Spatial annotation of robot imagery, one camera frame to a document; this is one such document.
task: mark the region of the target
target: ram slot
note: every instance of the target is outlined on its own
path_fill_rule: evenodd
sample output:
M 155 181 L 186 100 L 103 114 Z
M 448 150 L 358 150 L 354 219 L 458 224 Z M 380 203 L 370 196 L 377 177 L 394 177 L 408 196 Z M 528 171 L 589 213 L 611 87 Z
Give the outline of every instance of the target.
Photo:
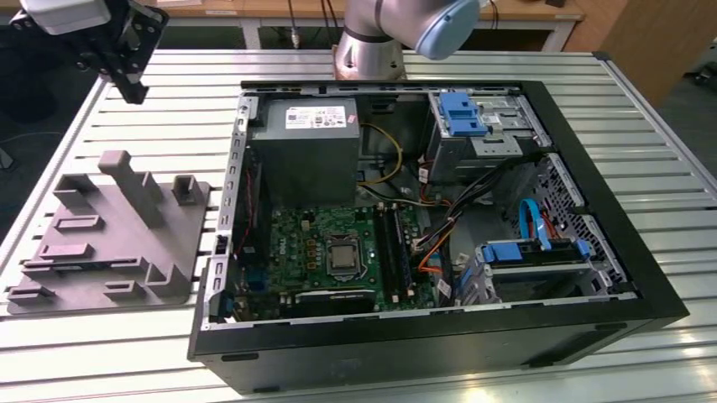
M 398 265 L 392 248 L 396 230 L 389 225 L 390 212 L 382 205 L 373 209 L 373 228 L 377 236 L 377 252 L 380 253 L 381 282 L 384 297 L 388 303 L 400 301 L 400 290 L 396 282 Z
M 408 256 L 408 242 L 404 238 L 404 227 L 401 226 L 400 210 L 396 205 L 392 208 L 389 216 L 390 226 L 392 228 L 394 228 L 394 244 L 392 245 L 392 250 L 394 252 L 394 259 L 397 264 L 394 266 L 397 267 L 396 281 L 401 291 L 401 299 L 404 300 L 414 296 L 414 291 L 412 289 L 414 281 L 412 279 L 412 265 Z

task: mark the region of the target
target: power supply label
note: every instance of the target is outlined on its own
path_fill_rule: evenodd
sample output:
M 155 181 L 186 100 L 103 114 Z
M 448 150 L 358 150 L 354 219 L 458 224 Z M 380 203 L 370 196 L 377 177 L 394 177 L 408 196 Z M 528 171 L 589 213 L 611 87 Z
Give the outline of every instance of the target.
M 288 128 L 345 128 L 345 107 L 292 107 Z

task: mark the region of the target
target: yellow wire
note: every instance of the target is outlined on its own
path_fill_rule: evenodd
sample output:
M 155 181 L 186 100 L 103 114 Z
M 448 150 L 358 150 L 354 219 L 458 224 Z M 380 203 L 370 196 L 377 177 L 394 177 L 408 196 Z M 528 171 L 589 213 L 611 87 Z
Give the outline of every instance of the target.
M 380 179 L 374 179 L 373 181 L 361 181 L 358 183 L 361 186 L 365 186 L 365 185 L 376 185 L 377 183 L 385 182 L 389 179 L 392 179 L 396 174 L 398 174 L 398 172 L 401 170 L 401 166 L 404 165 L 404 150 L 401 149 L 400 142 L 396 141 L 394 136 L 392 136 L 392 134 L 389 134 L 386 132 L 386 130 L 384 130 L 381 127 L 378 127 L 376 124 L 372 124 L 372 123 L 362 123 L 361 126 L 368 126 L 369 128 L 373 128 L 374 130 L 377 130 L 381 134 L 384 134 L 386 136 L 386 138 L 392 141 L 392 144 L 396 147 L 396 152 L 400 155 L 400 160 L 396 163 L 396 168 L 392 171 L 392 173 L 389 175 L 381 177 Z

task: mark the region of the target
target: motherboard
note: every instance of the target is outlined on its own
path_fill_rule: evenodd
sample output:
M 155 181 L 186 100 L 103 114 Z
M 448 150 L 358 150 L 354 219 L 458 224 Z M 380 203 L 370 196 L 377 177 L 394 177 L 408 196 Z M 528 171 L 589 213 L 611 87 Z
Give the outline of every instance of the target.
M 248 268 L 245 276 L 254 319 L 434 307 L 433 280 L 408 259 L 420 236 L 416 213 L 413 207 L 276 210 L 269 267 Z M 392 225 L 384 216 L 396 218 Z M 397 238 L 402 244 L 390 246 Z M 396 256 L 406 261 L 392 261 Z M 306 306 L 309 312 L 297 312 Z

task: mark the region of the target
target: aluminum extrusion table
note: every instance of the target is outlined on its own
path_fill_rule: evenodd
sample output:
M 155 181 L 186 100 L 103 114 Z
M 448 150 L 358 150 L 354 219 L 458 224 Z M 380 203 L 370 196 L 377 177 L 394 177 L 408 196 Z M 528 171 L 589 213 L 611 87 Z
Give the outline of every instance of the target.
M 717 397 L 717 186 L 611 62 L 591 54 L 408 53 L 414 79 L 541 80 L 588 148 L 692 315 L 624 339 L 568 367 L 418 379 L 278 395 L 282 401 L 624 401 Z M 93 172 L 126 149 L 157 181 L 191 173 L 219 203 L 242 80 L 332 79 L 329 51 L 158 51 L 142 106 L 98 82 L 0 247 L 0 401 L 198 402 L 240 399 L 186 359 L 197 294 L 185 306 L 131 313 L 10 317 L 7 286 L 39 245 L 59 173 Z M 206 214 L 214 227 L 218 212 Z M 199 251 L 209 252 L 205 233 Z M 206 265 L 201 256 L 195 275 Z

